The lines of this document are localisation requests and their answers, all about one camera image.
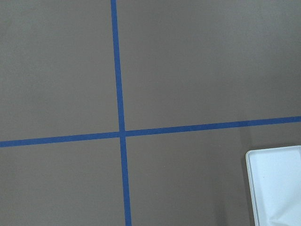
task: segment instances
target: blue tape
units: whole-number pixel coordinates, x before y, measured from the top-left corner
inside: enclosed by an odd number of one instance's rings
[[[131,205],[130,205],[130,193],[129,193],[128,170],[127,170],[127,142],[126,142],[126,129],[125,129],[123,95],[122,95],[116,0],[111,0],[111,15],[112,15],[112,31],[113,31],[113,47],[114,47],[119,135],[120,135],[120,154],[121,154],[125,224],[126,226],[131,226],[132,225]]]
[[[107,138],[116,138],[116,137],[119,137],[119,132],[71,135],[71,136],[64,136],[64,137],[45,137],[45,138],[25,139],[25,140],[9,140],[9,141],[0,141],[0,147],[41,145],[41,144],[72,142],[72,141],[80,141],[80,140],[107,139]]]
[[[209,130],[209,129],[225,129],[225,128],[236,128],[236,127],[283,124],[283,123],[291,123],[291,122],[301,122],[301,116],[249,120],[249,121],[221,122],[221,123],[212,123],[212,124],[203,124],[203,125],[177,126],[177,127],[166,127],[166,128],[157,128],[157,129],[130,130],[130,131],[126,131],[126,136],[134,137],[134,136],[144,136],[144,135],[154,135],[154,134],[164,134],[164,133],[201,131],[201,130]]]

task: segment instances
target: white lid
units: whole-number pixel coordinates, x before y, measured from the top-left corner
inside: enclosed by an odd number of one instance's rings
[[[301,146],[249,151],[256,226],[301,226]]]

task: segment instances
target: gray surface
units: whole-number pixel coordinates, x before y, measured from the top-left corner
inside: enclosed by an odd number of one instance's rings
[[[0,149],[3,226],[121,226],[118,139]]]
[[[110,1],[0,1],[0,97],[0,140],[118,130]]]
[[[301,123],[127,138],[133,226],[253,226],[245,154],[301,144]]]
[[[127,129],[300,115],[301,2],[118,1]]]

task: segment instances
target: white plastic container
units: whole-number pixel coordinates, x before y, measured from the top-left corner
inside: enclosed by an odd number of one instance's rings
[[[256,226],[301,226],[301,146],[246,154]]]

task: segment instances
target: vertical blue line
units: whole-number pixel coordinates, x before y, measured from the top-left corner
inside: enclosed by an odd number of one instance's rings
[[[126,142],[126,128],[125,128],[124,109],[123,109],[116,0],[111,0],[111,15],[112,15],[118,121],[119,121],[119,134],[120,134],[124,213],[125,213],[126,226],[131,226],[132,220],[131,220],[130,192],[129,192],[129,184],[128,184],[128,170],[127,170],[127,142]]]

